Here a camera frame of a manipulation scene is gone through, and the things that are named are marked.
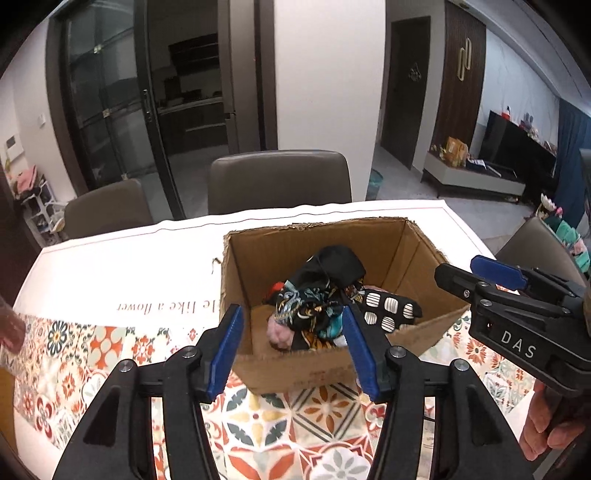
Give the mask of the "right human hand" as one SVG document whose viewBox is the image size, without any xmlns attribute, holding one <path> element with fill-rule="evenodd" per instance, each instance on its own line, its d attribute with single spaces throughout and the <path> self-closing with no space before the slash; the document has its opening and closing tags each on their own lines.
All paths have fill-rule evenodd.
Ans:
<svg viewBox="0 0 591 480">
<path fill-rule="evenodd" d="M 519 445 L 528 461 L 535 461 L 548 449 L 567 448 L 590 426 L 590 405 L 587 404 L 550 428 L 556 411 L 548 402 L 546 390 L 543 382 L 535 381 L 534 395 L 519 439 Z"/>
</svg>

